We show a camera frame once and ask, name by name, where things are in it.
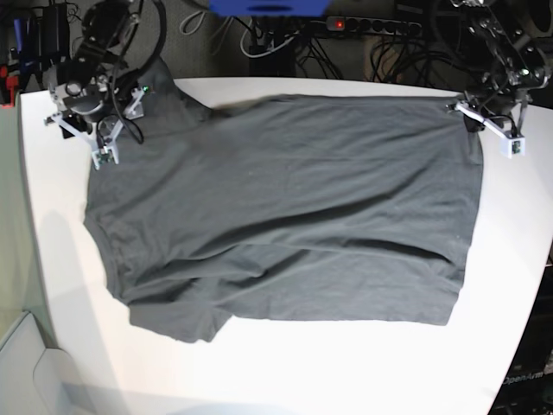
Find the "blue object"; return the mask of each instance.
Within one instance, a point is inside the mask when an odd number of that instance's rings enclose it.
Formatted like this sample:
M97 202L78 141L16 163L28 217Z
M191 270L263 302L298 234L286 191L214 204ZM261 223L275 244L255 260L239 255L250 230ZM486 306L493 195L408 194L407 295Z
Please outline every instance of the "blue object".
M27 34L27 28L26 28L26 20L23 19L14 19L14 30L16 32L16 45L17 45L17 52L21 53L23 50L23 39L25 39L25 35Z
M320 16L330 0L211 0L221 16Z

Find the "white table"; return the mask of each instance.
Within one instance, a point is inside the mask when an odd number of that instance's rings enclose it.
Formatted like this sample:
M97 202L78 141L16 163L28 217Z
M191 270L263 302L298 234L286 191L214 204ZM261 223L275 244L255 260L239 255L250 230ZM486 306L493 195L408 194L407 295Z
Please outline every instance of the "white table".
M333 80L177 83L209 106L279 93L451 95ZM213 343L194 345L131 327L127 309L105 288L98 249L82 225L89 149L44 126L53 111L47 93L22 96L35 230L55 334L76 360L99 413L487 414L553 238L552 111L528 111L525 157L502 157L499 139L481 134L480 211L465 287L447 327L233 318Z

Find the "t-shirt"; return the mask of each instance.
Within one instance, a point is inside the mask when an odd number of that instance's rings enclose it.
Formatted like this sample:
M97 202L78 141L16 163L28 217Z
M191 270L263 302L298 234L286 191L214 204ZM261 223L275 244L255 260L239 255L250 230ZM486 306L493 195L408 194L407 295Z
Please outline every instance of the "t-shirt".
M231 316L447 324L483 167L452 99L211 111L158 84L137 120L145 143L118 139L86 208L131 324L185 342Z

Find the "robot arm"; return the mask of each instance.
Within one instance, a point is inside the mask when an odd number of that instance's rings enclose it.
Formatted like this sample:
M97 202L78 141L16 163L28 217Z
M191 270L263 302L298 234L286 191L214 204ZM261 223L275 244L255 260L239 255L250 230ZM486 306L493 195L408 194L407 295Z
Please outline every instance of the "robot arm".
M138 2L137 13L130 12L131 0L103 0L93 5L83 19L84 39L75 56L47 73L48 89L58 111L46 123L56 123L65 138L79 137L89 143L96 169L109 161L118 163L116 140L123 129L140 144L143 141L140 130L131 129L129 124L142 117L141 100L148 89L139 88L137 80L159 56L167 23L163 3L152 0L160 19L154 53L141 68L119 77L118 70L125 65L124 56L140 22L143 0ZM121 51L114 54L117 46Z
M487 127L499 135L505 156L523 155L522 128L530 102L529 91L548 85L551 68L505 0L452 1L457 7L466 8L471 33L486 42L494 62L481 84L465 93L464 99L451 109L465 114L470 131ZM520 116L515 123L512 109L517 105L520 105ZM509 131L504 131L503 121L511 124Z

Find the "blue box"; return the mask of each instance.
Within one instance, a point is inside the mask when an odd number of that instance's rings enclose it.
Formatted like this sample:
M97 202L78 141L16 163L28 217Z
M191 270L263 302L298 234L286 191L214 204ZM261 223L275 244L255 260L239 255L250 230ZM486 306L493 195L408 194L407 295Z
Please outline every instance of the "blue box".
M211 0L221 16L320 16L330 0Z

